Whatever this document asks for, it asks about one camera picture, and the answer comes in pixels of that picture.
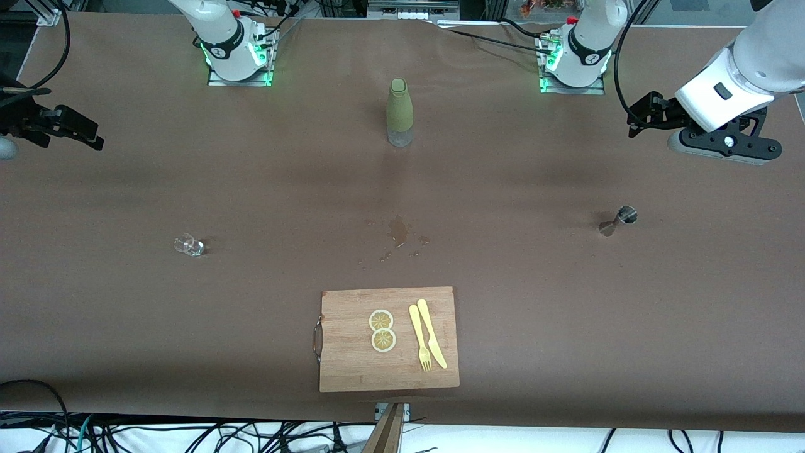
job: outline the plastic knife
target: plastic knife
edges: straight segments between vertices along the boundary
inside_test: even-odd
[[[442,350],[439,347],[439,342],[436,341],[436,334],[433,333],[433,323],[431,323],[431,312],[427,309],[427,302],[425,299],[419,299],[416,302],[416,306],[419,308],[419,314],[422,315],[422,319],[425,320],[425,327],[427,327],[427,347],[431,349],[431,353],[433,354],[434,359],[439,362],[439,366],[442,368],[447,368],[448,363],[444,360],[444,355],[442,355]]]

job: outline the plastic bottle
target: plastic bottle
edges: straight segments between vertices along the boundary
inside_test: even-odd
[[[404,79],[394,79],[389,87],[386,104],[386,130],[389,143],[407,146],[414,139],[414,106]]]

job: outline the wooden cutting board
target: wooden cutting board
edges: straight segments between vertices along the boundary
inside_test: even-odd
[[[419,365],[419,344],[408,307],[427,301],[433,330],[447,368],[431,355],[432,370]],[[388,352],[372,348],[369,316],[388,310],[394,317],[391,330],[397,343]],[[458,387],[456,307],[452,286],[431,288],[357,289],[325,291],[321,296],[322,347],[321,392],[361,392]],[[427,328],[422,324],[425,343]]]

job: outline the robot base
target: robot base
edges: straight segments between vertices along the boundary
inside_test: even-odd
[[[562,52],[561,30],[559,28],[543,33],[541,37],[534,38],[534,45],[539,49],[548,49],[551,55],[537,53],[537,65],[539,66],[539,92],[558,93],[558,94],[604,94],[604,78],[602,75],[589,86],[578,88],[565,85],[556,76],[547,70],[547,66],[553,63]]]
[[[277,60],[277,44],[279,43],[279,33],[272,33],[265,42],[259,43],[261,45],[267,45],[267,48],[261,51],[261,56],[265,55],[266,63],[265,66],[261,67],[257,70],[256,73],[252,74],[251,77],[247,77],[241,81],[228,81],[226,79],[221,78],[218,74],[213,71],[213,67],[210,66],[209,61],[207,62],[207,66],[209,66],[209,75],[207,76],[207,85],[208,86],[271,86],[272,82],[274,81],[274,65]]]

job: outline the cutting board handle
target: cutting board handle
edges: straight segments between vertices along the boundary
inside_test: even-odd
[[[318,338],[319,330],[321,330],[321,315],[319,315],[319,321],[313,326],[313,354],[316,354],[316,364],[321,365],[321,348],[316,347],[316,339]],[[324,336],[322,335],[321,342],[324,343]]]

